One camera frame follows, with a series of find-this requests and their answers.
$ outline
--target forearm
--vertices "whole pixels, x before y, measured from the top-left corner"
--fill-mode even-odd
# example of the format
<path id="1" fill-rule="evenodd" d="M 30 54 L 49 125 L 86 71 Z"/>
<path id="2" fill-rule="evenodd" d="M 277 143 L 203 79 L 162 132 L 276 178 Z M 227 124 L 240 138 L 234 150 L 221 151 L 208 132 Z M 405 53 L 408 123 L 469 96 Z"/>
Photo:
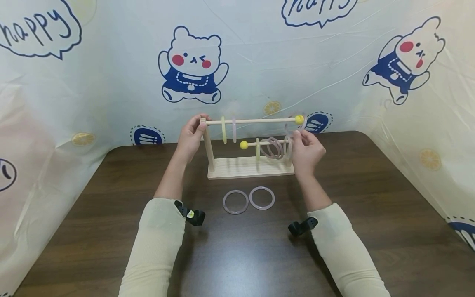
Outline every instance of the forearm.
<path id="1" fill-rule="evenodd" d="M 161 178 L 154 197 L 181 200 L 186 165 L 186 159 L 175 152 Z"/>
<path id="2" fill-rule="evenodd" d="M 307 211 L 316 211 L 328 207 L 332 201 L 313 175 L 297 176 Z"/>
<path id="3" fill-rule="evenodd" d="M 308 216 L 318 220 L 313 240 L 345 297 L 388 297 L 368 250 L 353 231 L 343 210 L 332 203 L 313 176 L 297 177 Z"/>
<path id="4" fill-rule="evenodd" d="M 119 297 L 167 296 L 173 263 L 185 231 L 185 218 L 174 202 L 155 198 L 145 206 Z"/>

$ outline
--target brown table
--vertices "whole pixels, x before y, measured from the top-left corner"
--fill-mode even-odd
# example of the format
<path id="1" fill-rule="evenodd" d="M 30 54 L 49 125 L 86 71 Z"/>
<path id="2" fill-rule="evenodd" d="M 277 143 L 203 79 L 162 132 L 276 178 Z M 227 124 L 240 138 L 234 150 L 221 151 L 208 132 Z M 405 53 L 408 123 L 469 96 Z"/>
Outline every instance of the brown table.
<path id="1" fill-rule="evenodd" d="M 316 176 L 352 221 L 392 296 L 475 296 L 475 254 L 376 145 L 359 132 L 319 138 L 327 155 Z M 15 296 L 117 296 L 141 213 L 175 147 L 112 150 Z M 222 141 L 213 148 L 216 158 L 253 153 Z M 202 145 L 183 200 L 206 212 L 205 224 L 187 224 L 168 296 L 340 296 L 312 238 L 289 236 L 287 225 L 306 218 L 294 176 L 209 181 L 207 168 Z M 276 194 L 271 209 L 249 206 L 237 216 L 223 210 L 228 191 L 261 185 Z M 264 195 L 256 200 L 265 204 Z"/>

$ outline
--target ring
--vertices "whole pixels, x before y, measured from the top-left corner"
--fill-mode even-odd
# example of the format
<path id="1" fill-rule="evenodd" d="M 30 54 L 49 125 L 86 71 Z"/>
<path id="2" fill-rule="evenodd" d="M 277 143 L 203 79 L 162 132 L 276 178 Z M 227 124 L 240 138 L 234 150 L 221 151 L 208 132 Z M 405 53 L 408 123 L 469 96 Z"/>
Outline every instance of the ring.
<path id="1" fill-rule="evenodd" d="M 231 195 L 233 193 L 239 193 L 239 194 L 243 195 L 244 198 L 246 199 L 246 205 L 240 211 L 230 211 L 229 208 L 226 206 L 226 199 L 228 198 L 229 195 Z M 243 191 L 240 191 L 240 190 L 229 191 L 223 198 L 224 210 L 227 211 L 230 214 L 242 214 L 247 209 L 248 206 L 249 206 L 249 198 L 247 197 L 246 193 L 244 193 Z"/>
<path id="2" fill-rule="evenodd" d="M 284 157 L 284 149 L 282 147 L 282 144 L 277 139 L 275 139 L 274 137 L 269 137 L 269 138 L 263 139 L 262 141 L 269 142 L 269 145 L 267 145 L 267 150 L 269 151 L 269 153 L 266 153 L 265 150 L 262 148 L 262 146 L 260 148 L 260 151 L 264 154 L 264 156 L 266 156 L 267 158 L 276 159 L 276 160 L 280 160 Z M 274 153 L 270 149 L 271 146 L 277 149 L 277 153 Z"/>
<path id="3" fill-rule="evenodd" d="M 300 132 L 305 129 L 305 126 L 307 126 L 307 117 L 305 116 L 305 113 L 302 113 L 301 116 L 303 116 L 305 120 L 304 120 L 303 124 L 301 124 L 300 127 L 297 128 L 297 130 L 300 131 Z M 287 127 L 288 127 L 288 123 L 286 123 L 285 126 L 284 126 L 285 134 L 286 135 L 292 135 L 292 133 L 289 132 Z"/>
<path id="4" fill-rule="evenodd" d="M 236 143 L 236 141 L 237 141 L 236 118 L 233 117 L 233 142 Z"/>
<path id="5" fill-rule="evenodd" d="M 255 204 L 254 201 L 252 201 L 252 194 L 254 194 L 254 192 L 257 191 L 257 190 L 266 190 L 267 192 L 269 192 L 272 195 L 272 202 L 267 206 L 258 206 L 257 204 Z M 256 188 L 253 188 L 251 193 L 249 194 L 249 201 L 251 201 L 251 204 L 252 204 L 252 206 L 254 206 L 254 208 L 257 208 L 258 210 L 265 211 L 265 210 L 268 210 L 269 208 L 271 208 L 274 205 L 274 203 L 276 201 L 276 196 L 274 195 L 274 192 L 272 192 L 267 187 L 256 187 Z"/>
<path id="6" fill-rule="evenodd" d="M 292 138 L 289 137 L 289 135 L 286 135 L 284 137 L 284 158 L 286 158 L 287 160 L 290 160 L 292 158 L 292 142 L 294 140 Z"/>
<path id="7" fill-rule="evenodd" d="M 226 138 L 226 124 L 224 123 L 224 116 L 221 117 L 221 128 L 223 129 L 223 142 L 226 144 L 228 140 Z"/>
<path id="8" fill-rule="evenodd" d="M 259 157 L 261 156 L 260 147 L 261 143 L 259 142 L 259 138 L 256 138 L 256 164 L 259 163 Z"/>

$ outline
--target black wrist strap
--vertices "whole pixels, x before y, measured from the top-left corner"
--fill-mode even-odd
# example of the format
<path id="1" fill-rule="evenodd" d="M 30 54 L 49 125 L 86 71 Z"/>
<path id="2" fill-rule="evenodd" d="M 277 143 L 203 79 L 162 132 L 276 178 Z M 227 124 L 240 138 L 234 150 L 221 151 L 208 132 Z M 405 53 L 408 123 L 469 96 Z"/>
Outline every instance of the black wrist strap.
<path id="1" fill-rule="evenodd" d="M 201 226 L 203 225 L 203 221 L 205 220 L 205 212 L 200 210 L 192 211 L 183 206 L 181 201 L 176 200 L 175 206 L 181 215 L 186 219 L 193 226 Z"/>
<path id="2" fill-rule="evenodd" d="M 315 226 L 318 224 L 318 220 L 314 217 L 310 217 L 306 220 L 304 220 L 302 223 L 299 223 L 297 221 L 293 222 L 292 224 L 289 225 L 289 231 L 292 235 L 295 237 L 298 237 L 308 230 L 312 230 L 315 228 Z"/>

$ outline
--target light yellow shirt sleeve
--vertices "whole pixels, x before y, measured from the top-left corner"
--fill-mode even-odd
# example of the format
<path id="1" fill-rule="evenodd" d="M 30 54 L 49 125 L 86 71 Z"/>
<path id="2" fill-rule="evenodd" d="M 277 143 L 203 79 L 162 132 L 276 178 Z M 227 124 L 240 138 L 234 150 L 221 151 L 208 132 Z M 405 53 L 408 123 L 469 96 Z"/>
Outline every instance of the light yellow shirt sleeve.
<path id="1" fill-rule="evenodd" d="M 338 204 L 308 216 L 318 220 L 313 240 L 344 297 L 390 297 L 368 250 Z"/>
<path id="2" fill-rule="evenodd" d="M 183 242 L 185 218 L 175 200 L 154 198 L 143 210 L 119 297 L 166 297 Z"/>

